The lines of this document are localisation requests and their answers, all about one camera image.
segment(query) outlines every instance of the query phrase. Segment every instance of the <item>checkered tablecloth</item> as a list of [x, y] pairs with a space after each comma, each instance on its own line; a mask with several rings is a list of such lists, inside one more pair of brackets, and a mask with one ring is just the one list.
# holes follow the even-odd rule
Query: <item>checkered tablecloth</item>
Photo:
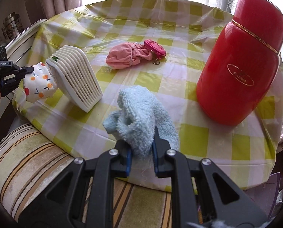
[[[180, 137], [180, 151], [189, 158], [211, 158], [241, 188], [265, 182], [275, 163], [283, 119], [283, 64], [255, 112], [236, 127], [222, 126], [201, 110], [196, 83], [222, 28], [232, 15], [217, 8], [184, 0], [108, 0], [56, 15], [42, 24], [32, 46], [29, 65], [64, 45], [87, 55], [102, 99], [85, 113], [60, 90], [31, 104], [22, 86], [15, 107], [56, 145], [74, 157], [98, 157], [113, 148], [102, 121], [118, 109], [121, 88], [148, 88], [168, 110]], [[139, 64], [111, 70], [109, 50], [122, 42], [153, 39], [167, 51], [160, 65]], [[129, 182], [170, 190], [169, 179], [158, 180], [153, 169], [133, 167]]]

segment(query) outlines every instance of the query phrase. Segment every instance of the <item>striped upholstery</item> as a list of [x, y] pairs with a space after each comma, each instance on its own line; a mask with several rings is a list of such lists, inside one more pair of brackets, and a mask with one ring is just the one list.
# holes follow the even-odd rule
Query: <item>striped upholstery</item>
[[[18, 220], [22, 210], [72, 160], [33, 125], [20, 126], [0, 143], [1, 203]], [[113, 206], [114, 227], [171, 227], [170, 193], [115, 179]]]

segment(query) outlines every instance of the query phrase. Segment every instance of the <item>metal screw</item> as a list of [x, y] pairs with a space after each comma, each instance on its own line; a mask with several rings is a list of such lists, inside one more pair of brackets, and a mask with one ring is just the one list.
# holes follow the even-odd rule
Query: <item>metal screw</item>
[[175, 151], [174, 149], [168, 149], [168, 150], [167, 150], [167, 154], [168, 154], [169, 156], [174, 156], [174, 155], [176, 154], [176, 151]]
[[203, 165], [210, 165], [211, 164], [211, 160], [210, 159], [202, 159], [202, 164]]
[[82, 162], [83, 162], [83, 158], [81, 158], [81, 157], [77, 157], [77, 158], [74, 159], [75, 164], [82, 164]]
[[118, 154], [118, 150], [113, 148], [108, 152], [110, 155], [117, 155]]

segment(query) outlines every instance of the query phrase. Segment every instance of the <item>gold oval logo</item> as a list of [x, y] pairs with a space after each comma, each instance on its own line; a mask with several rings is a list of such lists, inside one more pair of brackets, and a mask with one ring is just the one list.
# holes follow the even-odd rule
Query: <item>gold oval logo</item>
[[243, 83], [246, 86], [252, 87], [254, 85], [254, 81], [252, 78], [244, 73], [241, 69], [239, 69], [237, 66], [233, 64], [227, 65], [228, 71], [241, 83]]

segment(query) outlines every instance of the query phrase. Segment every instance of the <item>red thermos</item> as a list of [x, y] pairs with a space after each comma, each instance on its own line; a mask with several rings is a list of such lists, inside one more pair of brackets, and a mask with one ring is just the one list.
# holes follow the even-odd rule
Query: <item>red thermos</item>
[[197, 99], [218, 123], [238, 125], [265, 96], [279, 68], [283, 14], [268, 0], [238, 0], [197, 82]]

